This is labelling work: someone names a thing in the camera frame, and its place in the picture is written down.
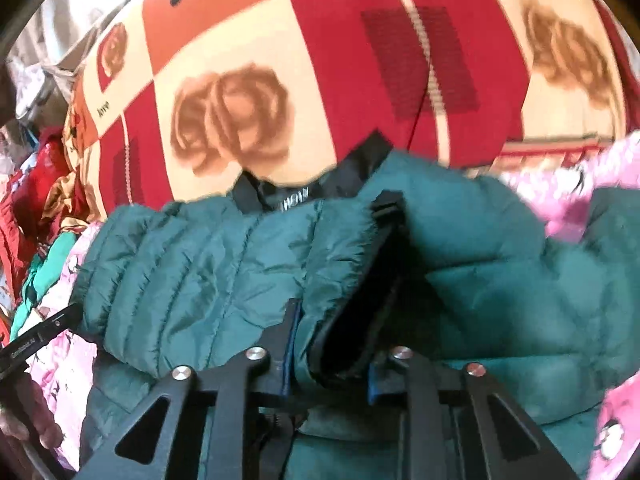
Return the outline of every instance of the pillow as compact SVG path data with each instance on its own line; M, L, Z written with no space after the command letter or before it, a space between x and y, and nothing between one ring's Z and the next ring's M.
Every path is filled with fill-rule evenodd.
M373 130L478 171L553 169L638 126L599 0L132 0L76 81L65 145L101 216L279 185Z

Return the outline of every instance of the green puffer jacket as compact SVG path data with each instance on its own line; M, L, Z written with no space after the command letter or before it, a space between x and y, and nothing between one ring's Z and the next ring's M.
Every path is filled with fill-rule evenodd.
M573 245L546 239L499 181L400 152L353 199L268 214L243 215L227 197L114 212L72 295L84 303L79 333L104 350L81 459L158 378L181 364L225 363L280 322L289 298L303 309L296 380L322 394L306 350L360 283L377 230L369 204L383 190L404 195L412 278L382 344L483 362L584 474L597 404L640 367L640 192L597 190ZM396 431L396 418L377 410L313 410L286 478L393 478Z

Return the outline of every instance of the finger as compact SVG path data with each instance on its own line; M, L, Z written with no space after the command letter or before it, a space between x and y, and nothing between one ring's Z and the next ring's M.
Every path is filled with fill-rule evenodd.
M55 449L62 445L62 437L60 426L53 423L40 437L40 443L45 449Z
M12 436L18 440L27 441L29 439L27 427L4 408L0 408L0 431L6 436Z

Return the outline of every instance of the brown rose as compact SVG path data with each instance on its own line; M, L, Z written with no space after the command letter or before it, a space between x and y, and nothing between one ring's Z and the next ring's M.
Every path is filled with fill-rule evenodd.
M527 40L533 50L533 69L553 85L583 88L594 108L606 108L613 92L607 60L586 31L562 20L537 0L523 3Z
M273 70L250 64L189 78L177 91L171 146L196 176L236 161L267 176L289 156L288 92Z
M116 77L124 67L127 52L127 29L123 23L116 23L104 40L100 63L107 77Z

